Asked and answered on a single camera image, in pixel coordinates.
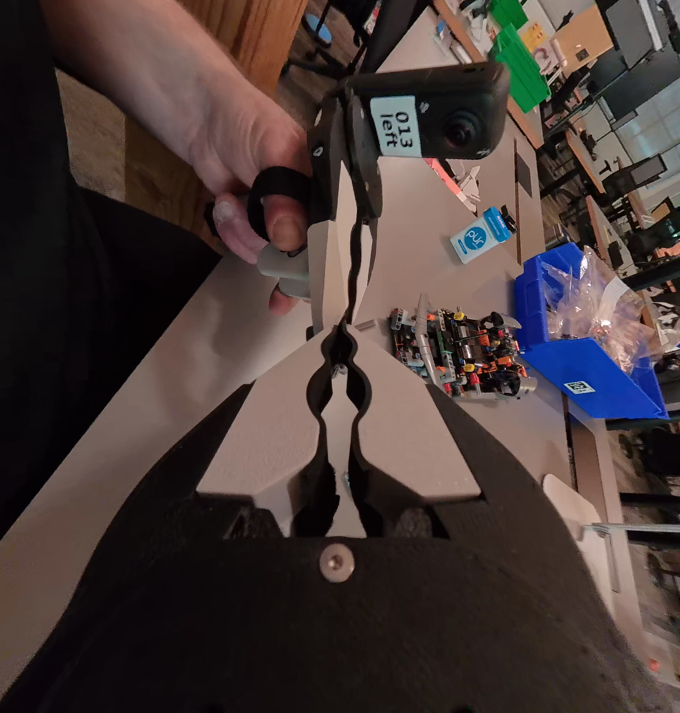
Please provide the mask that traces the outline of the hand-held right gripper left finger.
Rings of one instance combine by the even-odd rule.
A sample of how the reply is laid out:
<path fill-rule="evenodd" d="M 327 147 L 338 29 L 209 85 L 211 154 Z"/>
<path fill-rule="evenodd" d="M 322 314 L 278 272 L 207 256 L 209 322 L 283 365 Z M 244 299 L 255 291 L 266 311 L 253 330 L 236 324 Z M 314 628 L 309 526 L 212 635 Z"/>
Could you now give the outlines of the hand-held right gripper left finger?
<path fill-rule="evenodd" d="M 325 329 L 260 376 L 197 490 L 270 511 L 286 536 L 322 537 L 339 496 L 323 410 L 332 397 L 338 327 Z"/>

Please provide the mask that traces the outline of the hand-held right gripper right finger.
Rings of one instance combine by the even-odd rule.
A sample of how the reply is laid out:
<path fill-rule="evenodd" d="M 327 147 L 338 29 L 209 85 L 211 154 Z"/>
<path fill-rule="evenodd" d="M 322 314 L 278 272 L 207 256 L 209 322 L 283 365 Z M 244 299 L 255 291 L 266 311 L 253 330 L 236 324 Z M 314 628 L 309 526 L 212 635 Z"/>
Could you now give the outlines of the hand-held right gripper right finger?
<path fill-rule="evenodd" d="M 346 393 L 356 407 L 348 480 L 367 537 L 388 537 L 402 515 L 481 496 L 440 406 L 463 414 L 378 343 L 343 324 Z"/>

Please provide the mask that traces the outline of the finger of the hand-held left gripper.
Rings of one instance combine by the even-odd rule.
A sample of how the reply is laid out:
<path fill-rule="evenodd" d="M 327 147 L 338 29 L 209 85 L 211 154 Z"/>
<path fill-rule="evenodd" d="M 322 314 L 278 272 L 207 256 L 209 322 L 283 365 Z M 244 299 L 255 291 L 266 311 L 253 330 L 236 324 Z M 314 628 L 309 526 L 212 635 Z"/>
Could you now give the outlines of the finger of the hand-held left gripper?
<path fill-rule="evenodd" d="M 348 307 L 345 320 L 352 325 L 369 286 L 376 259 L 379 219 L 357 219 L 349 242 Z"/>
<path fill-rule="evenodd" d="M 314 334 L 353 316 L 349 277 L 352 266 L 350 234 L 335 221 L 312 225 L 308 232 L 309 294 Z"/>

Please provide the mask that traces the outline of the person's left forearm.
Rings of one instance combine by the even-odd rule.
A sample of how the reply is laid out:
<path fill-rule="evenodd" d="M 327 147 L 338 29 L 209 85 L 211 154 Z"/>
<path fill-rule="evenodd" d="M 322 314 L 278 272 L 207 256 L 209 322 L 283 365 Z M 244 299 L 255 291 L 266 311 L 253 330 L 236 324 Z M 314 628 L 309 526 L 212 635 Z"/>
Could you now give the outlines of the person's left forearm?
<path fill-rule="evenodd" d="M 180 156 L 214 120 L 261 97 L 176 1 L 40 1 L 62 69 L 110 99 Z"/>

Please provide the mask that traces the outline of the lego car chassis model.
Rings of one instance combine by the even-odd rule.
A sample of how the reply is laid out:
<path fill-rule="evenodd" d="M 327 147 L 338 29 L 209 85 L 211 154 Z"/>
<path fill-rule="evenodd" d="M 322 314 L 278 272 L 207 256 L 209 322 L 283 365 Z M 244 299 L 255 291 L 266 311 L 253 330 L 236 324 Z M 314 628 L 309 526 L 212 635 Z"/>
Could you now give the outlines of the lego car chassis model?
<path fill-rule="evenodd" d="M 392 353 L 425 383 L 454 401 L 519 399 L 536 390 L 521 362 L 517 319 L 495 311 L 472 319 L 458 309 L 431 309 L 426 300 L 422 306 L 419 315 L 395 308 L 387 323 Z"/>

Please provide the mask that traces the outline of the person's left hand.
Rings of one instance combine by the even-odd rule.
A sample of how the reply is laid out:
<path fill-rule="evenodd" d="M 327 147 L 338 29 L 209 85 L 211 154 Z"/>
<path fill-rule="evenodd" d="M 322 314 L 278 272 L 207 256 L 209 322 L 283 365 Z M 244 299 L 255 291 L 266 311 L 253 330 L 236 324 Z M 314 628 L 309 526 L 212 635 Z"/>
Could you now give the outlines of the person's left hand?
<path fill-rule="evenodd" d="M 251 88 L 238 98 L 210 101 L 189 151 L 193 169 L 214 199 L 214 230 L 203 228 L 203 239 L 214 250 L 227 248 L 255 265 L 266 242 L 250 227 L 241 196 L 269 167 L 310 175 L 306 133 Z"/>

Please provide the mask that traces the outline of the green storage bins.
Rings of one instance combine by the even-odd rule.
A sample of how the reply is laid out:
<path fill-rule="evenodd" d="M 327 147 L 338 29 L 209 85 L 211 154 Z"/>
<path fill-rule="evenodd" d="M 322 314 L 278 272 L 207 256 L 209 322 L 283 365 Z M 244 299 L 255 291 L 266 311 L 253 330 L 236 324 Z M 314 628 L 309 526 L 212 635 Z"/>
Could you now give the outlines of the green storage bins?
<path fill-rule="evenodd" d="M 511 97 L 529 113 L 550 96 L 550 88 L 530 44 L 531 16 L 524 1 L 491 1 L 489 19 L 496 26 L 489 57 L 505 64 L 511 75 Z"/>

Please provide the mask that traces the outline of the white blue gum packet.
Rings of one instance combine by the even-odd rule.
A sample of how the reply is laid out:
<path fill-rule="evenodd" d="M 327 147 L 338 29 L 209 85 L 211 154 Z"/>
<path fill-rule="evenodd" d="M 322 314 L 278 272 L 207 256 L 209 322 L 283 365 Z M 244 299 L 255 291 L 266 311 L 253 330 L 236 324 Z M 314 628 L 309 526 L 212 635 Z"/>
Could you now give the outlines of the white blue gum packet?
<path fill-rule="evenodd" d="M 478 256 L 509 241 L 511 237 L 512 232 L 501 212 L 490 207 L 477 220 L 452 236 L 449 245 L 460 262 L 467 265 Z"/>

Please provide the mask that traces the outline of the white stand base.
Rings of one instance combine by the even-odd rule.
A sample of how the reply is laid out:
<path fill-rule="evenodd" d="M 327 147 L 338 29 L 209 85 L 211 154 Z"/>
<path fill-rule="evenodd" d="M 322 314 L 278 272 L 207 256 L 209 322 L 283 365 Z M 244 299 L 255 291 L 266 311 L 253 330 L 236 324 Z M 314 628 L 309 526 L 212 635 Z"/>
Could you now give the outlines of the white stand base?
<path fill-rule="evenodd" d="M 621 592 L 611 528 L 599 521 L 589 501 L 556 476 L 546 474 L 542 488 L 566 525 L 599 595 L 610 608 L 613 595 Z"/>

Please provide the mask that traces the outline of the blue bin with square tag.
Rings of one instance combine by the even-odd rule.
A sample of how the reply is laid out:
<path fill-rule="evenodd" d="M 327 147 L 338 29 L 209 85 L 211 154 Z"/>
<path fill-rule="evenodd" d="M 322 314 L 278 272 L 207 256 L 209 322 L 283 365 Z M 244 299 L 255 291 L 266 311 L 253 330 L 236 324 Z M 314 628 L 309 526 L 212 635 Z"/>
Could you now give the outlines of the blue bin with square tag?
<path fill-rule="evenodd" d="M 548 268 L 576 276 L 582 259 L 580 249 L 568 243 L 523 264 L 523 274 L 515 279 L 515 311 L 525 361 L 594 418 L 667 420 L 648 357 L 626 374 L 594 339 L 550 339 L 545 289 L 560 291 L 562 286 Z"/>

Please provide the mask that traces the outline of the clear plastic bags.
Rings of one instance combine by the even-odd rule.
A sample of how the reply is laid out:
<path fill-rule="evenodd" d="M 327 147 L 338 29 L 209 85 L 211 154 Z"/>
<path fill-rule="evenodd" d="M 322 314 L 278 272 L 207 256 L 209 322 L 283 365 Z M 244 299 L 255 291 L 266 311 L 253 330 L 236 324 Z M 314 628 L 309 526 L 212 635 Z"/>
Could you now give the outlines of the clear plastic bags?
<path fill-rule="evenodd" d="M 664 355 L 656 329 L 642 320 L 645 302 L 591 248 L 577 265 L 543 263 L 542 277 L 549 340 L 589 339 L 626 373 Z"/>

